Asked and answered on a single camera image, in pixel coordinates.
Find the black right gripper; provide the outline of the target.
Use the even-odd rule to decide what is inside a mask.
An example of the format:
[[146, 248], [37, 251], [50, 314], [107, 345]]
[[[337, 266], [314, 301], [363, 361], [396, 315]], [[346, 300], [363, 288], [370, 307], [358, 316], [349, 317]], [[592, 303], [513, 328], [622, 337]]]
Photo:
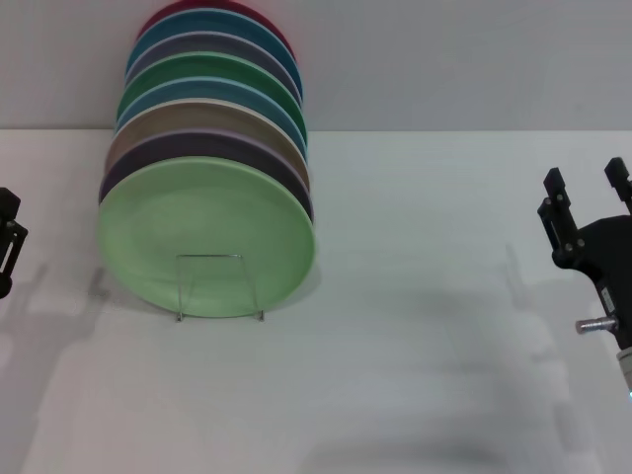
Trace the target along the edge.
[[[632, 215], [632, 181], [623, 159], [610, 159], [605, 175]], [[554, 264], [591, 280], [605, 316], [615, 321], [608, 331], [619, 348], [632, 348], [632, 216], [607, 217], [579, 228], [560, 170], [551, 168], [543, 185], [547, 196], [537, 213]]]

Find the light green plate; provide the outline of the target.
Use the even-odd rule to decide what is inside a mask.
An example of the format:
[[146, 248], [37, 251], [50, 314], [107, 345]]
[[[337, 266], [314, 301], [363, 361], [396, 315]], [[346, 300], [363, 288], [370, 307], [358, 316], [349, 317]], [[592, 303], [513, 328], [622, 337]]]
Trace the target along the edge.
[[[123, 287], [174, 312], [177, 255], [242, 255], [264, 310], [301, 286], [315, 257], [312, 221], [283, 185], [249, 166], [211, 157], [161, 161], [120, 181], [100, 203], [98, 242]], [[254, 312], [236, 261], [195, 259], [182, 267], [186, 315]]]

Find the lilac plate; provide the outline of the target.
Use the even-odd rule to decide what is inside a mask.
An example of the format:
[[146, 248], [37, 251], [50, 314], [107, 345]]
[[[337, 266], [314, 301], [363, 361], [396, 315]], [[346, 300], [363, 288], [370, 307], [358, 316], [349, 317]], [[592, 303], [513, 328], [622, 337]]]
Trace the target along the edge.
[[216, 157], [247, 165], [283, 185], [314, 217], [307, 185], [295, 168], [280, 153], [244, 134], [217, 128], [189, 128], [159, 133], [141, 140], [122, 153], [101, 182], [98, 201], [123, 179], [143, 167], [183, 157]]

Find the beige plate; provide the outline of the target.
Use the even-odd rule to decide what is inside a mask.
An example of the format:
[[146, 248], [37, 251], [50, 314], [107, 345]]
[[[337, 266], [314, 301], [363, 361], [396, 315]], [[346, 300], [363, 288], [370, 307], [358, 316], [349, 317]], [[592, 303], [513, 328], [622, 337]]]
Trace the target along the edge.
[[200, 128], [227, 130], [263, 143], [282, 155], [304, 184], [310, 185], [306, 159], [287, 132], [252, 109], [217, 99], [168, 101], [135, 115], [115, 133], [104, 171], [109, 172], [125, 151], [146, 138], [169, 131]]

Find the blue plate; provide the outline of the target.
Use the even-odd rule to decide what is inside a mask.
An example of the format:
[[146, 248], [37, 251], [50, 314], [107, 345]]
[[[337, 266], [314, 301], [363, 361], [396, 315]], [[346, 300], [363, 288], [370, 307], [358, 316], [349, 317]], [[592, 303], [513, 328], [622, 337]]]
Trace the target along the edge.
[[298, 123], [278, 102], [254, 87], [218, 77], [176, 79], [149, 89], [123, 110], [115, 125], [115, 133], [141, 112], [182, 99], [216, 99], [251, 109], [278, 125], [307, 160], [306, 138], [299, 130]]

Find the red plate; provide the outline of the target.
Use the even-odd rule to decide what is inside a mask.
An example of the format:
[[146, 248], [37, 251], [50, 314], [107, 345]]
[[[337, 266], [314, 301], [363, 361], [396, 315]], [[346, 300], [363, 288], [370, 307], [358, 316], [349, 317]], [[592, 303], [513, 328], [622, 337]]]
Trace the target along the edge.
[[154, 13], [141, 27], [136, 38], [139, 39], [150, 27], [168, 16], [196, 8], [218, 8], [245, 15], [246, 17], [260, 23], [262, 26], [266, 27], [275, 34], [276, 37], [287, 47], [292, 57], [296, 58], [287, 38], [270, 19], [259, 11], [239, 3], [236, 0], [177, 0], [176, 2], [171, 3]]

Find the dark green plate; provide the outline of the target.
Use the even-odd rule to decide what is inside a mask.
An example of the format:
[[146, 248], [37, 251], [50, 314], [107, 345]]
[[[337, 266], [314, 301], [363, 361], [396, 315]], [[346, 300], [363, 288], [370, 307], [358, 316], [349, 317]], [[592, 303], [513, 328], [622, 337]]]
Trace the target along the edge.
[[191, 77], [217, 77], [237, 81], [262, 92], [281, 106], [306, 139], [307, 128], [297, 100], [273, 74], [237, 56], [217, 52], [179, 53], [142, 69], [124, 88], [116, 119], [141, 94], [168, 81]]

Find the grey purple plate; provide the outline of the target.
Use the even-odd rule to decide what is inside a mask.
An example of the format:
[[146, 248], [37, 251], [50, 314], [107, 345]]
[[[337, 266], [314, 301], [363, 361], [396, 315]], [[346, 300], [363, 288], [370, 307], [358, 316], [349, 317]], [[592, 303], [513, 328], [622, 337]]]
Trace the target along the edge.
[[288, 70], [271, 53], [247, 39], [225, 33], [189, 32], [157, 41], [132, 61], [125, 73], [124, 85], [154, 62], [186, 52], [218, 52], [252, 62], [271, 73], [290, 92], [298, 105], [303, 105], [296, 83]]

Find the teal plate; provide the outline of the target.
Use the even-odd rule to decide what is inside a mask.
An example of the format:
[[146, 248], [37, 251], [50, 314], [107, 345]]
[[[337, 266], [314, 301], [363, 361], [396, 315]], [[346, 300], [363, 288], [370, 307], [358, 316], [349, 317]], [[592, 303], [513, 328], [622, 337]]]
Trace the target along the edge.
[[270, 53], [288, 72], [303, 98], [303, 84], [290, 47], [272, 26], [245, 14], [220, 8], [193, 8], [168, 15], [142, 33], [129, 54], [125, 72], [150, 46], [168, 37], [193, 32], [219, 32], [253, 42]]

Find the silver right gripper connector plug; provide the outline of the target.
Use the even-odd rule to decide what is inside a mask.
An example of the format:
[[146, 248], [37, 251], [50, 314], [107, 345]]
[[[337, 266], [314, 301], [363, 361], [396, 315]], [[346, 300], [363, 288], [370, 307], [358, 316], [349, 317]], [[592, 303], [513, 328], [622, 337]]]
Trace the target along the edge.
[[594, 319], [580, 320], [575, 323], [576, 331], [579, 335], [593, 332], [615, 331], [618, 327], [618, 321], [613, 317], [600, 317]]

